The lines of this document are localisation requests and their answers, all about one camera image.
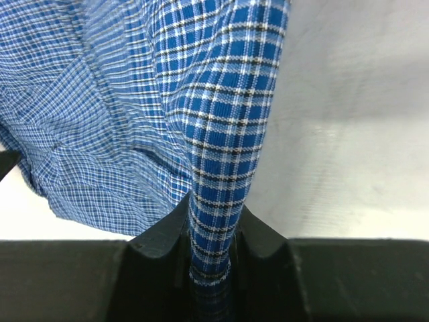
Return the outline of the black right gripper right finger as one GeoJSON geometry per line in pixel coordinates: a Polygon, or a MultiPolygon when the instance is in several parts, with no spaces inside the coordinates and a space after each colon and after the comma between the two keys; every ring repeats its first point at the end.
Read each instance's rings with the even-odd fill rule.
{"type": "Polygon", "coordinates": [[[286,238],[244,209],[240,321],[427,321],[428,243],[286,238]]]}

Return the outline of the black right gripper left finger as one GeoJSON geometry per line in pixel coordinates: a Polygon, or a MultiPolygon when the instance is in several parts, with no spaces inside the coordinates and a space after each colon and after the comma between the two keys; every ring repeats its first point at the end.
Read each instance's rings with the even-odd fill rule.
{"type": "Polygon", "coordinates": [[[1,242],[1,320],[187,320],[187,210],[131,241],[1,242]]]}

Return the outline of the blue checked long sleeve shirt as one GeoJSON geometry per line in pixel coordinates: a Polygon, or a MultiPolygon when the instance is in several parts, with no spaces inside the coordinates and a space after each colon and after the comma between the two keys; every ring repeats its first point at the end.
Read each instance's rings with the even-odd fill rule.
{"type": "Polygon", "coordinates": [[[137,235],[188,197],[198,321],[234,315],[229,249],[289,1],[2,1],[1,144],[56,216],[137,235]]]}

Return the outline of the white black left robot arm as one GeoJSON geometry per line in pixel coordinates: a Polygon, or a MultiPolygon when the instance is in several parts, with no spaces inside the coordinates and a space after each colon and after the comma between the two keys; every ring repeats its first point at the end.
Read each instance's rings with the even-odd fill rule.
{"type": "Polygon", "coordinates": [[[21,154],[18,151],[0,151],[0,180],[3,180],[18,164],[21,154]]]}

